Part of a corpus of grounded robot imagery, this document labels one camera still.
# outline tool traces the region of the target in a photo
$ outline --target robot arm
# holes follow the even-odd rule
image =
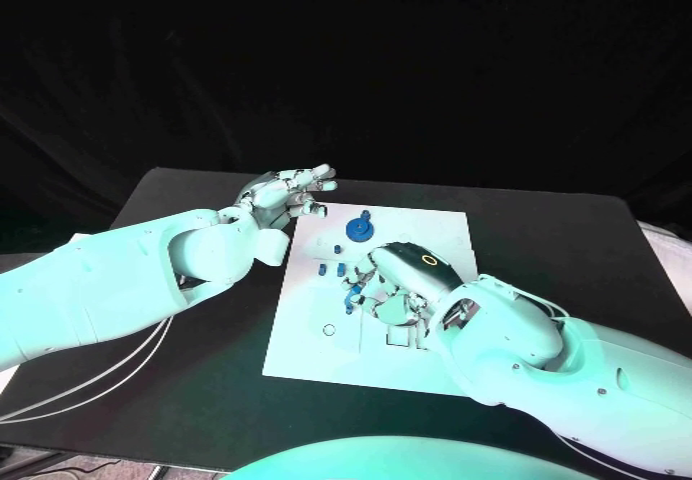
[[[88,236],[0,275],[0,370],[144,329],[228,290],[254,259],[277,266],[291,217],[326,215],[329,165],[267,173],[234,206],[192,210]],[[180,289],[179,276],[202,280]]]
[[[421,247],[398,248],[408,258],[427,255],[441,264]],[[420,316],[426,346],[441,355],[469,397],[529,413],[560,436],[627,464],[692,475],[692,360],[570,317],[560,306],[488,275],[440,289],[443,270],[437,275],[428,263],[418,262],[415,272],[402,255],[385,256],[381,249],[359,264],[374,268],[359,268],[346,287],[382,277],[392,284],[389,291],[405,292],[398,320],[387,310],[397,295],[384,303],[353,295],[353,306],[389,324],[411,325],[410,318]],[[414,287],[423,284],[428,289],[421,292]],[[424,299],[424,310],[413,298]]]

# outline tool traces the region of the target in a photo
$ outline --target white board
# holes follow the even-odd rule
[[[264,362],[264,375],[417,392],[460,395],[443,360],[426,349],[423,331],[388,327],[356,309],[346,315],[338,265],[352,269],[389,242],[413,242],[451,264],[464,282],[476,280],[466,214],[434,210],[325,204],[327,218],[300,217]],[[346,223],[371,212],[375,234],[356,243]],[[342,253],[335,253],[335,245]],[[319,275],[320,264],[327,267]],[[376,283],[364,294],[381,297]]]

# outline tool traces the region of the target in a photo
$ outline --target black dark background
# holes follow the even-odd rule
[[[105,229],[156,166],[620,196],[689,235],[686,2],[6,12],[3,251]],[[229,192],[229,201],[237,192]]]

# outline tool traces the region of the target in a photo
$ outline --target yellow ring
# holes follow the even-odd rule
[[[421,259],[428,265],[433,265],[433,266],[437,265],[437,258],[436,257],[431,257],[430,255],[424,255],[421,257]]]

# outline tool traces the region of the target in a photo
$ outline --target black table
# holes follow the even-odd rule
[[[251,178],[153,170],[113,227],[193,208],[228,206]],[[557,302],[573,315],[692,357],[689,315],[622,200],[348,180],[319,198],[467,212],[480,272]],[[469,398],[263,376],[284,271],[257,263],[231,291],[178,316],[160,351],[126,385],[64,415],[0,426],[0,442],[232,470],[322,440],[415,435],[489,444],[597,477],[619,478],[509,408],[486,407]],[[0,396],[0,412],[105,370],[149,333],[23,365]],[[105,389],[129,373],[124,370],[49,410]]]

